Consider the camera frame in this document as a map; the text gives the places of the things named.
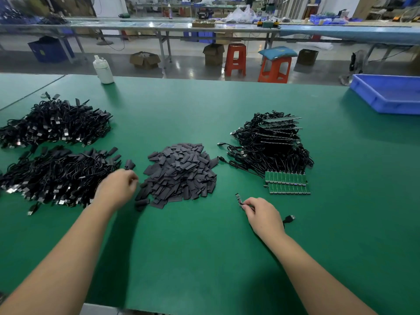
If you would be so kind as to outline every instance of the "factory floor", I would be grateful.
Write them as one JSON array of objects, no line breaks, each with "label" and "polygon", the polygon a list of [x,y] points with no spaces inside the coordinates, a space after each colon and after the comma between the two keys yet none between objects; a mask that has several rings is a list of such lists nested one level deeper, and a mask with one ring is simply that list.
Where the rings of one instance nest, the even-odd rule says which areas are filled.
[{"label": "factory floor", "polygon": [[[249,37],[248,33],[238,33],[236,36]],[[155,38],[122,41],[113,38],[114,44],[108,46],[96,45],[94,38],[81,37],[81,43],[88,61],[84,60],[74,37],[70,37],[69,43],[76,54],[76,61],[57,64],[39,63],[30,51],[28,42],[37,40],[37,36],[3,35],[0,44],[5,51],[0,51],[0,72],[3,73],[29,73],[29,74],[95,74],[92,66],[93,54],[100,54],[108,60],[111,70],[116,76],[154,77],[168,79],[203,79],[222,81],[257,81],[261,68],[261,55],[259,50],[264,48],[264,40],[246,41],[247,45],[247,75],[242,76],[237,71],[232,72],[231,77],[225,77],[223,72],[224,63],[220,66],[206,66],[202,53],[207,44],[200,42],[186,42],[171,39],[172,63],[167,62],[167,68],[144,70],[135,68],[129,63],[132,53],[139,51],[152,52],[160,55],[159,42]],[[358,50],[368,51],[368,44],[339,44],[334,43],[332,49],[320,49],[310,46],[308,43],[274,42],[273,46],[287,46],[296,52],[303,48],[319,50],[318,58],[313,66],[296,64],[296,58],[292,60],[292,66],[288,83],[340,85],[338,77],[348,73],[351,54]],[[225,57],[228,45],[225,45]],[[390,56],[395,55],[405,48],[394,49]],[[413,75],[410,69],[410,61],[414,54],[410,51],[399,53],[386,60],[379,69],[380,60],[386,51],[386,47],[376,49],[370,56],[366,74],[389,74],[389,75]]]}]

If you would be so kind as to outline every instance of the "orange plastic stool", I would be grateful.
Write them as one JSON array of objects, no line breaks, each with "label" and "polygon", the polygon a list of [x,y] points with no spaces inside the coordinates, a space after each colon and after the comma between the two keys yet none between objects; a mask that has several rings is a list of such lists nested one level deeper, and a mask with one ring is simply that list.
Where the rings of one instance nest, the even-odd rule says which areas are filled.
[{"label": "orange plastic stool", "polygon": [[[235,52],[239,52],[238,59],[234,59]],[[228,46],[226,54],[225,76],[231,76],[232,70],[242,70],[242,75],[247,72],[247,47],[243,43],[232,43]]]},{"label": "orange plastic stool", "polygon": [[[267,58],[264,58],[260,70],[260,76],[258,76],[258,81],[263,83],[287,83],[287,79],[289,78],[290,72],[291,56],[285,56],[271,61],[271,69],[267,72],[264,72],[264,66],[266,61]],[[286,74],[279,72],[281,63],[288,63],[289,65],[287,67]]]}]

